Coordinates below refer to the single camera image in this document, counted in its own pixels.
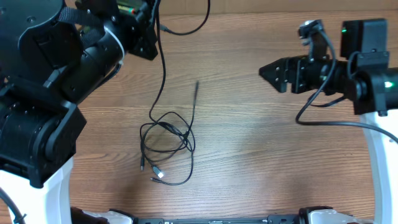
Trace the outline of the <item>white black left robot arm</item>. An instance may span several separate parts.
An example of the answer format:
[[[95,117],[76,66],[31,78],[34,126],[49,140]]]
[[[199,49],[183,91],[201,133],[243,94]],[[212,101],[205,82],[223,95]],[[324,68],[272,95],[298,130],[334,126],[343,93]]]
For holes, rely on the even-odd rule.
[[[1,1],[1,200],[13,223],[133,223],[70,205],[79,104],[126,54],[157,56],[158,1]]]

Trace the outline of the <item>black USB cable thick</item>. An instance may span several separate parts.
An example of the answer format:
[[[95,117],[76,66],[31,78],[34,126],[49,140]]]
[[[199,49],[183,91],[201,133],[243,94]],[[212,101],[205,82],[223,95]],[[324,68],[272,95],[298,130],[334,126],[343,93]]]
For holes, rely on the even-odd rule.
[[[180,114],[175,111],[168,111],[158,118],[153,117],[152,112],[157,106],[160,97],[165,88],[166,79],[167,79],[167,66],[165,61],[165,55],[162,46],[161,40],[161,32],[168,32],[169,34],[176,36],[185,36],[191,35],[197,31],[199,31],[207,22],[208,17],[210,15],[210,6],[211,2],[207,2],[207,10],[204,21],[195,29],[188,32],[174,32],[170,29],[163,26],[160,22],[160,1],[155,2],[155,13],[154,13],[154,22],[155,22],[155,34],[157,37],[157,49],[160,53],[160,59],[162,64],[162,82],[160,84],[159,92],[153,102],[149,112],[148,117],[150,121],[148,123],[144,123],[140,126],[139,129],[139,137],[140,137],[140,150],[141,150],[141,169],[144,170],[146,165],[150,165],[154,177],[151,178],[151,181],[156,182],[158,184],[164,184],[169,186],[178,186],[183,185],[188,182],[193,175],[194,169],[194,153],[196,149],[196,139],[192,130],[192,126],[195,120],[196,106],[197,106],[197,98],[199,91],[199,82],[195,83],[195,90],[193,93],[193,104],[192,104],[192,113],[190,117],[190,121],[187,121]],[[173,146],[170,146],[168,149],[156,149],[154,144],[159,140],[165,140],[166,137],[170,137],[172,140],[175,140]],[[164,180],[165,172],[160,168],[160,164],[166,162],[173,158],[176,154],[187,151],[189,153],[189,173],[185,180],[171,183]]]

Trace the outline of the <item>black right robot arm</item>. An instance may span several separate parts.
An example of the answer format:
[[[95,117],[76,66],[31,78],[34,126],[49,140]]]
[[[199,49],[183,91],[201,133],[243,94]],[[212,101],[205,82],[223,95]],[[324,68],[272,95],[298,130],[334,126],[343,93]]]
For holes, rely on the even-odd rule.
[[[277,91],[312,92],[307,106],[320,94],[339,94],[353,103],[368,145],[374,186],[373,223],[397,222],[397,69],[389,66],[387,21],[344,21],[336,52],[320,20],[300,25],[298,36],[306,55],[280,58],[259,69]]]

